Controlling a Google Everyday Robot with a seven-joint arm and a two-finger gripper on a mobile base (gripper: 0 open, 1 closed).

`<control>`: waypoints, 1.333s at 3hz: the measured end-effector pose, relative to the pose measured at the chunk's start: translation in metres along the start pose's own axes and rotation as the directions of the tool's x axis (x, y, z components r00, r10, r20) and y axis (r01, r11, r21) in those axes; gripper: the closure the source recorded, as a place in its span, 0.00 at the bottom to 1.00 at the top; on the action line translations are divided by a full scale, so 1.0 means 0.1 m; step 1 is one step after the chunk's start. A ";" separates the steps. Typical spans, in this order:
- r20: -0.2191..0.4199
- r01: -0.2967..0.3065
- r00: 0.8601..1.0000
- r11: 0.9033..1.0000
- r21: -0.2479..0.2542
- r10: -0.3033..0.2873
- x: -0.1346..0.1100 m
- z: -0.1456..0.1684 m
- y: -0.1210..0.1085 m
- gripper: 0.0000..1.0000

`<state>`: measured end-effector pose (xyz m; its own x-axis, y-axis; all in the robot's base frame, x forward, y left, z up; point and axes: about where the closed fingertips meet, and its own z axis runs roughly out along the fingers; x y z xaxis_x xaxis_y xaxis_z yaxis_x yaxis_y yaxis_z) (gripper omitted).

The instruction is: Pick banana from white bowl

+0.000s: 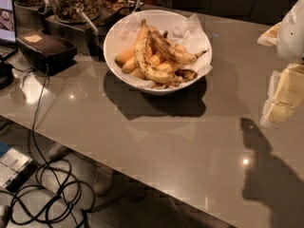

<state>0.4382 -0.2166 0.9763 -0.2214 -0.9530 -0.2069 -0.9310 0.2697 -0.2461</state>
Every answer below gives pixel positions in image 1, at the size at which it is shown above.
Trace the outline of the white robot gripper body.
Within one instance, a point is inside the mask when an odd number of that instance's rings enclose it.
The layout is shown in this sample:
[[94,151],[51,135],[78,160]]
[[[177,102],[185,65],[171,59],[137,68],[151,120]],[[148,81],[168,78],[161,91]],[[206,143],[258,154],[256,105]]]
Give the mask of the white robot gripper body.
[[283,18],[277,54],[286,61],[304,61],[304,0],[298,0]]

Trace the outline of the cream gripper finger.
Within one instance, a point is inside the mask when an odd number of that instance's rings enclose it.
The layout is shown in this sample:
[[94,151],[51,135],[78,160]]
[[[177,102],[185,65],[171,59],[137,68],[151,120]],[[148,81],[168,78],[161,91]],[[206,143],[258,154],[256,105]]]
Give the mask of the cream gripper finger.
[[288,64],[281,72],[275,70],[270,77],[268,99],[260,124],[269,129],[279,128],[294,114],[304,101],[304,66]]
[[266,30],[264,33],[262,33],[258,39],[257,42],[260,45],[271,47],[275,46],[277,44],[277,35],[278,31],[280,29],[281,23],[277,23],[268,30]]

